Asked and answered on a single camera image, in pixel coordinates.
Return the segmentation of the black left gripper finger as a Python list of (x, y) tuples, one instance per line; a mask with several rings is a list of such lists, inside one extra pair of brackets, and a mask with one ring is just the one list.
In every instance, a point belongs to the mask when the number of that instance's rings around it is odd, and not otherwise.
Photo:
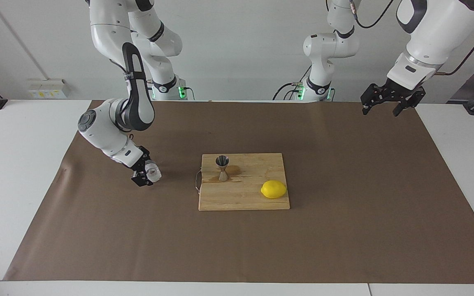
[(393, 116), (397, 117), (399, 114), (407, 108), (415, 108), (425, 96), (424, 88), (419, 88), (414, 91), (410, 96), (406, 97), (404, 95), (398, 96), (398, 104), (393, 109)]
[(384, 86), (378, 86), (375, 83), (371, 83), (367, 89), (363, 92), (360, 97), (363, 109), (362, 113), (366, 116), (372, 107), (380, 105), (386, 100), (383, 97), (383, 93), (386, 90)]

